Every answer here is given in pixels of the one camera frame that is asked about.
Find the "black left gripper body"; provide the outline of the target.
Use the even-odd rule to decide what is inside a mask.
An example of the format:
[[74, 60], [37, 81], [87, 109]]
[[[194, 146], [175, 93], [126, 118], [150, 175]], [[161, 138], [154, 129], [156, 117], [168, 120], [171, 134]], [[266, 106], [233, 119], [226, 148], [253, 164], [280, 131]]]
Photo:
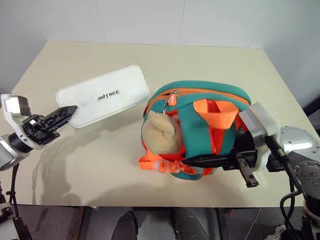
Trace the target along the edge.
[[33, 114], [22, 121], [22, 128], [33, 142], [38, 145], [46, 145], [60, 136], [57, 132], [59, 122], [60, 117], [58, 115]]

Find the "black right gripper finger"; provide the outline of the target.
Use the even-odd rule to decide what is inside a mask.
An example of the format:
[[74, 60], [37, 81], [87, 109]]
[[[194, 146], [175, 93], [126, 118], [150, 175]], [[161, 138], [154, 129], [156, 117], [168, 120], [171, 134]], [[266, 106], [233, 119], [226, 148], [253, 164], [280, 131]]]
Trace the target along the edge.
[[183, 160], [183, 164], [191, 167], [230, 167], [236, 166], [236, 157], [232, 154], [203, 154]]

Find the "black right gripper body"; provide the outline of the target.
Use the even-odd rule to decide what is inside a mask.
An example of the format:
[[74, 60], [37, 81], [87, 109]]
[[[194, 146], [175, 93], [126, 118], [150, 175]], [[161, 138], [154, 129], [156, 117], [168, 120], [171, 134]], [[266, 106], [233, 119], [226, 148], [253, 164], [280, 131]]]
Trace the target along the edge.
[[252, 137], [245, 131], [236, 132], [232, 154], [246, 186], [248, 188], [257, 187], [259, 182], [253, 174], [253, 167], [257, 162], [258, 151], [253, 144]]

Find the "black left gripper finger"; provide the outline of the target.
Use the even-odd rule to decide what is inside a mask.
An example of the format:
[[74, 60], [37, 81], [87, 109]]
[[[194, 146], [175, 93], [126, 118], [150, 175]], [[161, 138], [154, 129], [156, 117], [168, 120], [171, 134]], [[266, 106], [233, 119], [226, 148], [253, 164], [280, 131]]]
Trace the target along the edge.
[[76, 108], [58, 108], [46, 116], [46, 130], [55, 131], [64, 126], [76, 112]]
[[77, 108], [78, 107], [76, 105], [60, 107], [49, 115], [45, 116], [42, 120], [42, 123], [45, 125], [65, 124], [72, 118]]

